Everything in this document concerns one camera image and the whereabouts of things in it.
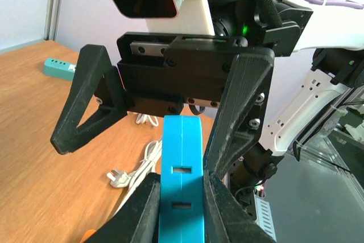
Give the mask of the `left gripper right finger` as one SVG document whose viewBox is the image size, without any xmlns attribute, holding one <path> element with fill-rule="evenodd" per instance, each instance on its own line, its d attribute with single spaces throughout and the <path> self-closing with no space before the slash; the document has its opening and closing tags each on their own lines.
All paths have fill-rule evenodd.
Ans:
<svg viewBox="0 0 364 243">
<path fill-rule="evenodd" d="M 274 242 L 243 210 L 215 172 L 204 171 L 206 242 Z"/>
</svg>

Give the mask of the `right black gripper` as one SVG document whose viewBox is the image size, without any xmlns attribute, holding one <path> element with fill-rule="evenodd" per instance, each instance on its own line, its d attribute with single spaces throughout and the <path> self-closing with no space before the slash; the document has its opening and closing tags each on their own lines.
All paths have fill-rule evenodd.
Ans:
<svg viewBox="0 0 364 243">
<path fill-rule="evenodd" d="M 179 114 L 186 103 L 220 106 L 204 154 L 204 169 L 222 179 L 231 165 L 256 144 L 264 120 L 274 52 L 239 47 L 236 38 L 128 32 L 117 46 L 117 66 L 129 111 Z"/>
</svg>

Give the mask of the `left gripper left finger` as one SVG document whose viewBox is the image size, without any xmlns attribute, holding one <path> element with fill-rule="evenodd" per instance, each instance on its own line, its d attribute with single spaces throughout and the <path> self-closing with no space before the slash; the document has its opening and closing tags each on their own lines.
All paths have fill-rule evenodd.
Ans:
<svg viewBox="0 0 364 243">
<path fill-rule="evenodd" d="M 94 242 L 157 242 L 160 175 L 149 173 L 122 208 L 93 235 Z"/>
</svg>

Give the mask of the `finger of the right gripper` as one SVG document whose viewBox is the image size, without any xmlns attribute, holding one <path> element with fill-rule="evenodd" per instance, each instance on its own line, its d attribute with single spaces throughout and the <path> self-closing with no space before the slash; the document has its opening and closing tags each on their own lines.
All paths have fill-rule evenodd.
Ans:
<svg viewBox="0 0 364 243">
<path fill-rule="evenodd" d="M 59 154 L 73 153 L 126 115 L 126 92 L 106 47 L 87 44 L 80 50 L 51 144 Z"/>
</svg>

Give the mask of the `teal power strip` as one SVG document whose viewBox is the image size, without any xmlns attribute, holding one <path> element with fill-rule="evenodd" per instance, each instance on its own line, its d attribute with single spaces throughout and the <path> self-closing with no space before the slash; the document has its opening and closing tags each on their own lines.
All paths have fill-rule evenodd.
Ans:
<svg viewBox="0 0 364 243">
<path fill-rule="evenodd" d="M 73 80 L 75 70 L 76 64 L 54 58 L 48 58 L 43 65 L 44 75 L 69 81 Z"/>
</svg>

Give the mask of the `blue cube plug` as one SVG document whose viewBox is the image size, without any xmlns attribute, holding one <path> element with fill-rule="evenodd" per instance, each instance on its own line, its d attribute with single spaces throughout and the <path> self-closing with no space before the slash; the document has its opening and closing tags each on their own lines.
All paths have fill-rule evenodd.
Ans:
<svg viewBox="0 0 364 243">
<path fill-rule="evenodd" d="M 204 242 L 202 125 L 166 116 L 163 125 L 159 242 Z"/>
</svg>

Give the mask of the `orange power strip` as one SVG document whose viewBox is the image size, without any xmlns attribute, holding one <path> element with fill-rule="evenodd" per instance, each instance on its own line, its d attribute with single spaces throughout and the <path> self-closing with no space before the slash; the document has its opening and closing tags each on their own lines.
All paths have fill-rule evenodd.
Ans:
<svg viewBox="0 0 364 243">
<path fill-rule="evenodd" d="M 85 232 L 82 239 L 80 240 L 80 243 L 84 243 L 87 239 L 89 239 L 93 234 L 95 234 L 96 230 L 90 229 Z"/>
</svg>

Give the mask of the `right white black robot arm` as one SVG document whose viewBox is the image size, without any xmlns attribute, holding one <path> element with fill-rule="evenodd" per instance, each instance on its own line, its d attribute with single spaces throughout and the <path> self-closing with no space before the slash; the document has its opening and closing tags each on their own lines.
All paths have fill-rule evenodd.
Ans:
<svg viewBox="0 0 364 243">
<path fill-rule="evenodd" d="M 84 46 L 69 96 L 51 137 L 72 153 L 128 112 L 174 116 L 188 104 L 200 114 L 217 108 L 204 167 L 230 176 L 241 200 L 277 171 L 311 120 L 348 88 L 363 84 L 363 35 L 348 26 L 315 49 L 307 82 L 277 120 L 264 124 L 275 57 L 286 57 L 312 10 L 287 0 L 113 0 L 148 32 L 117 40 L 112 65 L 103 46 Z"/>
</svg>

